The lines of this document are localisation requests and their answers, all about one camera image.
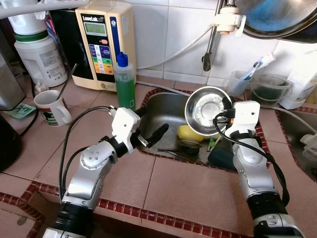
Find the white plastic jug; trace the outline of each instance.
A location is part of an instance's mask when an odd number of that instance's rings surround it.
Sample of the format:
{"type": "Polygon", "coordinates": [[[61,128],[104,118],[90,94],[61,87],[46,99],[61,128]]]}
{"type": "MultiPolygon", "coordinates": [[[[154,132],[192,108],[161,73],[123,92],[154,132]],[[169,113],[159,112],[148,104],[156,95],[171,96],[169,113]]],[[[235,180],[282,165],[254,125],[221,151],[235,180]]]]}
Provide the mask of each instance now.
{"type": "MultiPolygon", "coordinates": [[[[0,0],[4,8],[37,4],[37,0],[0,0]]],[[[47,29],[44,20],[37,20],[34,13],[9,17],[9,21],[16,34],[33,35],[47,29]]]]}

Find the toothbrush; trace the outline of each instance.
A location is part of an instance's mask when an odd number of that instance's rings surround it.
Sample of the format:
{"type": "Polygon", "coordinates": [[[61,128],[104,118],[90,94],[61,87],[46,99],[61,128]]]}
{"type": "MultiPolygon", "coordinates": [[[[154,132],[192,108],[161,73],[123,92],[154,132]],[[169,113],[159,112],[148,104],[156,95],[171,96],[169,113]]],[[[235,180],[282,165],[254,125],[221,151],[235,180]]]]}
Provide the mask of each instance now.
{"type": "Polygon", "coordinates": [[[254,63],[252,68],[249,69],[249,71],[240,78],[240,80],[249,80],[253,76],[256,70],[266,67],[269,63],[271,63],[274,60],[275,60],[275,55],[273,52],[269,53],[266,56],[261,57],[257,62],[254,63]]]}

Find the stainless steel sink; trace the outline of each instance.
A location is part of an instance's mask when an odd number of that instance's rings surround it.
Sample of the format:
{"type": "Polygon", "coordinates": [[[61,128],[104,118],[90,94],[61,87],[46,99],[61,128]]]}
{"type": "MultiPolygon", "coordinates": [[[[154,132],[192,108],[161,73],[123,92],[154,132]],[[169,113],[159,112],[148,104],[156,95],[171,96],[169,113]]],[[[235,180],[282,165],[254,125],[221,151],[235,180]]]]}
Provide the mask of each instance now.
{"type": "MultiPolygon", "coordinates": [[[[145,138],[150,137],[164,123],[169,124],[169,129],[156,145],[150,149],[142,147],[142,150],[157,155],[177,158],[165,152],[158,152],[158,148],[178,148],[179,138],[177,136],[177,129],[179,126],[187,124],[184,115],[187,99],[188,97],[186,96],[174,93],[157,93],[149,98],[146,105],[147,113],[142,116],[139,126],[142,132],[141,135],[145,138]]],[[[208,164],[208,156],[210,154],[210,152],[207,152],[208,141],[202,141],[201,144],[204,147],[200,148],[198,156],[194,159],[208,164]]],[[[232,150],[230,142],[226,140],[222,140],[221,143],[218,143],[218,146],[232,150]]]]}
{"type": "MultiPolygon", "coordinates": [[[[296,111],[291,112],[306,121],[314,129],[317,129],[317,114],[296,111]]],[[[313,131],[287,113],[280,112],[279,118],[285,129],[286,136],[291,143],[299,166],[310,178],[317,180],[317,163],[311,162],[303,156],[304,144],[300,142],[303,135],[314,134],[313,131]]]]}

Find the white bottle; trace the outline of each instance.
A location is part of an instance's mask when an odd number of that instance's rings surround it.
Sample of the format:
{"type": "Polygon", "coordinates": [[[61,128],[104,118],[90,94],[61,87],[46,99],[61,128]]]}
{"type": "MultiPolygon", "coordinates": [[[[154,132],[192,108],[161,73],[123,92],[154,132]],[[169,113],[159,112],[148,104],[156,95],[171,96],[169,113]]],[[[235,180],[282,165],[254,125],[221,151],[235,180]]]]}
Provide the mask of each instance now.
{"type": "Polygon", "coordinates": [[[55,87],[67,79],[67,72],[60,58],[57,45],[47,31],[21,36],[14,35],[14,46],[18,51],[33,82],[55,87]]]}
{"type": "Polygon", "coordinates": [[[298,108],[317,86],[317,51],[299,57],[287,80],[291,88],[279,104],[288,110],[298,108]]]}
{"type": "MultiPolygon", "coordinates": [[[[6,8],[37,4],[37,0],[0,0],[1,5],[6,8]]],[[[38,20],[34,13],[8,17],[16,34],[33,35],[47,29],[45,20],[38,20]]]]}

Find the white mug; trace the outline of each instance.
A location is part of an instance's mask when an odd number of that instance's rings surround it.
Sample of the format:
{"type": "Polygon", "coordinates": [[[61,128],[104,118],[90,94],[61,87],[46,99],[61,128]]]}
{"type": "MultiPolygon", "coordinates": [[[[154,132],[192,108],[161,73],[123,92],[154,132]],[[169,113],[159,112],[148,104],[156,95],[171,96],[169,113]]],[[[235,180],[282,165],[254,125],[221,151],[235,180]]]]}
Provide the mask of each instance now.
{"type": "Polygon", "coordinates": [[[39,109],[46,123],[50,126],[61,126],[72,121],[67,105],[56,90],[48,90],[39,93],[34,98],[34,103],[39,109]]]}

